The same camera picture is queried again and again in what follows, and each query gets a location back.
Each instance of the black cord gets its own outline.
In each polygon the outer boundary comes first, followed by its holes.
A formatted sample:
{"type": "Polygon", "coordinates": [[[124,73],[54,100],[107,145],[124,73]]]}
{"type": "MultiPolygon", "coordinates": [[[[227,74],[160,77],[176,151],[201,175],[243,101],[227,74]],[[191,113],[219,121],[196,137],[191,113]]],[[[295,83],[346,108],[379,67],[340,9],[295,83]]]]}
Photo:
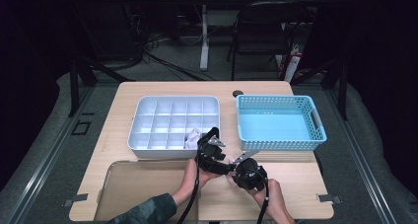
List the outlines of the black cord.
{"type": "Polygon", "coordinates": [[[196,167],[197,167],[196,180],[194,182],[193,192],[191,193],[191,197],[190,197],[190,200],[188,201],[187,207],[184,209],[183,213],[181,214],[180,219],[178,219],[177,224],[181,224],[184,221],[185,217],[190,211],[191,205],[193,205],[193,201],[196,198],[197,191],[199,189],[199,149],[197,149],[197,154],[196,154],[196,167]]]}
{"type": "Polygon", "coordinates": [[[268,206],[268,199],[270,198],[270,193],[268,190],[268,178],[264,177],[260,172],[253,170],[253,169],[248,169],[249,171],[252,171],[254,173],[257,173],[259,176],[261,176],[263,178],[263,182],[264,182],[264,186],[265,186],[265,197],[264,197],[264,201],[262,203],[261,206],[261,210],[260,213],[258,214],[258,220],[257,220],[257,224],[261,224],[262,222],[262,218],[264,217],[264,213],[265,210],[267,209],[268,206]]]}
{"type": "Polygon", "coordinates": [[[184,74],[184,75],[186,75],[186,76],[188,76],[188,77],[190,77],[190,78],[193,78],[193,79],[195,79],[195,80],[197,80],[197,81],[206,81],[205,79],[203,79],[203,78],[200,78],[200,77],[198,77],[198,76],[196,76],[196,75],[194,75],[194,74],[202,74],[202,75],[205,75],[206,77],[208,77],[208,78],[210,78],[210,79],[212,79],[213,81],[216,81],[214,78],[212,78],[212,77],[210,77],[209,75],[207,75],[207,74],[205,74],[205,73],[200,73],[200,72],[196,72],[196,71],[193,71],[193,70],[189,70],[189,69],[185,69],[185,68],[181,68],[181,67],[179,67],[179,66],[176,66],[176,65],[174,65],[174,64],[172,64],[172,63],[169,63],[169,62],[167,62],[166,60],[164,60],[164,59],[161,59],[161,58],[159,58],[159,57],[157,57],[157,56],[155,56],[155,55],[153,55],[153,54],[151,54],[150,52],[148,52],[148,51],[145,51],[145,54],[147,54],[149,57],[150,57],[150,59],[152,59],[152,60],[154,60],[155,62],[158,62],[158,63],[161,63],[161,64],[163,64],[164,66],[166,66],[171,72],[172,72],[172,70],[171,69],[174,69],[174,70],[176,70],[176,71],[178,71],[178,72],[180,72],[180,73],[182,73],[182,74],[184,74]]]}

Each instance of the blue plastic basket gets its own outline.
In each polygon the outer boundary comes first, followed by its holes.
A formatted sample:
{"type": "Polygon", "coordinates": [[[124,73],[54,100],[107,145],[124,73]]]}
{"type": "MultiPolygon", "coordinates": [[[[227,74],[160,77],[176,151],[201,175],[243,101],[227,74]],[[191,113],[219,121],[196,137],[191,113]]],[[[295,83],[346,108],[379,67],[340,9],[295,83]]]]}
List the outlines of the blue plastic basket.
{"type": "Polygon", "coordinates": [[[237,116],[244,151],[313,151],[326,141],[308,96],[239,95],[237,116]]]}

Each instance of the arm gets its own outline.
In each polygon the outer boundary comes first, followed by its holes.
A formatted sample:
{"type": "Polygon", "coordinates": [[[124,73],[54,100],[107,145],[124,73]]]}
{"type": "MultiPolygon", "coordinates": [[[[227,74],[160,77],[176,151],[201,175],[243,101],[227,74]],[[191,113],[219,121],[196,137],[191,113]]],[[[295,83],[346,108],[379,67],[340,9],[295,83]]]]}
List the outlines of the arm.
{"type": "MultiPolygon", "coordinates": [[[[148,199],[129,211],[116,216],[107,224],[165,223],[175,215],[177,208],[190,199],[196,180],[197,165],[193,159],[187,161],[183,179],[178,190],[172,195],[164,193],[148,199]]],[[[220,175],[199,170],[199,189],[211,179],[220,175]]]]}
{"type": "MultiPolygon", "coordinates": [[[[173,193],[173,199],[177,207],[180,207],[191,197],[196,180],[196,171],[196,162],[193,159],[189,159],[187,161],[187,166],[185,167],[181,185],[178,190],[173,193]]],[[[199,190],[201,190],[207,182],[220,176],[221,175],[205,172],[199,168],[199,190]]]]}
{"type": "MultiPolygon", "coordinates": [[[[295,220],[293,217],[289,214],[285,199],[283,197],[282,189],[280,188],[280,184],[274,180],[270,179],[268,180],[268,188],[269,188],[269,200],[268,200],[268,206],[266,209],[266,213],[271,219],[273,219],[276,223],[279,224],[293,224],[295,223],[295,220]]],[[[262,191],[257,191],[255,189],[247,190],[249,195],[254,198],[254,200],[258,203],[258,205],[261,207],[262,203],[265,198],[265,189],[262,191]]]]}

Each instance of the dark sleeve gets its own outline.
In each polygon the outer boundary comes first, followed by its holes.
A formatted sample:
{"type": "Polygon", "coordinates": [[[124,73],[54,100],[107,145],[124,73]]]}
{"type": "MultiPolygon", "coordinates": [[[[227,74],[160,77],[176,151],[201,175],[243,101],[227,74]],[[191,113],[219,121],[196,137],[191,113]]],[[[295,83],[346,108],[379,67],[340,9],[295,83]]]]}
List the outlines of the dark sleeve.
{"type": "Polygon", "coordinates": [[[145,202],[120,214],[107,224],[151,224],[165,223],[177,212],[173,197],[164,193],[152,197],[145,202]]]}

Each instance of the blue basket handle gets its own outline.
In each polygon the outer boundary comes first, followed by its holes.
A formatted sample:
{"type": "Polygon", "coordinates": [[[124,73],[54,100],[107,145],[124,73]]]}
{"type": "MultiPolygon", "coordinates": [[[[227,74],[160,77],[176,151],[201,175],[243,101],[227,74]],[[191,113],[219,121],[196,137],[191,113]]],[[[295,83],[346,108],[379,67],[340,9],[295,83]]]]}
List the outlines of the blue basket handle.
{"type": "Polygon", "coordinates": [[[311,112],[311,117],[313,118],[313,123],[316,129],[322,127],[322,121],[320,120],[319,113],[317,112],[316,108],[314,108],[311,112]]]}

